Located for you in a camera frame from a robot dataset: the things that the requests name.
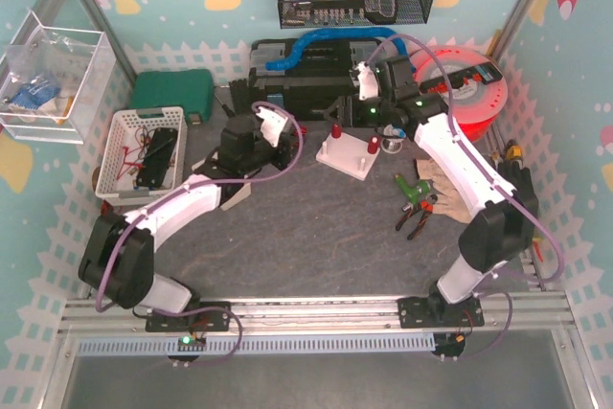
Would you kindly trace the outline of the green plastic water tap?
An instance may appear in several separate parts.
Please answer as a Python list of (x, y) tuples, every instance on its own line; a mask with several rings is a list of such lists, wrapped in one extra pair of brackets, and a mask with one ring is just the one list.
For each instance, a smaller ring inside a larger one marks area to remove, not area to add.
[(417, 204), (432, 190), (431, 185), (428, 181), (420, 179), (414, 185), (410, 185), (405, 179), (405, 177), (400, 173), (396, 173), (394, 175), (394, 181), (396, 185), (400, 188), (400, 190), (403, 192), (408, 202), (413, 205)]

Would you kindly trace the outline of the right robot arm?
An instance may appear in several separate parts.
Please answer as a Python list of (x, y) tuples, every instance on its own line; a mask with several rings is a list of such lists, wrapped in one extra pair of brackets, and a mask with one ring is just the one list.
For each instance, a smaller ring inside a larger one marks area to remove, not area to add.
[(534, 232), (550, 235), (538, 220), (538, 199), (531, 173), (513, 161), (494, 168), (466, 138), (451, 97), (420, 90), (407, 56), (382, 60), (368, 56), (354, 70), (358, 93), (341, 100), (368, 109), (352, 115), (358, 126), (401, 129), (424, 150), (458, 191), (471, 217), (458, 241), (459, 256), (425, 297), (397, 302), (404, 329), (451, 328), (478, 313), (477, 289), (527, 250)]

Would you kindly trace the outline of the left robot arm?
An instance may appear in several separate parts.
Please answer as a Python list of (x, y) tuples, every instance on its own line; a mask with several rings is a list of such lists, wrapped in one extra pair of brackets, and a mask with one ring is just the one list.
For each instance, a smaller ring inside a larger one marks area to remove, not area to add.
[(260, 182), (257, 171), (274, 166), (279, 175), (298, 162), (304, 135), (295, 117), (270, 102), (255, 102), (248, 114), (231, 118), (228, 143), (181, 185), (123, 215), (99, 216), (85, 246), (79, 279), (96, 290), (95, 309), (150, 308), (185, 316), (193, 291), (156, 273), (159, 247), (196, 218), (230, 202), (242, 189)]

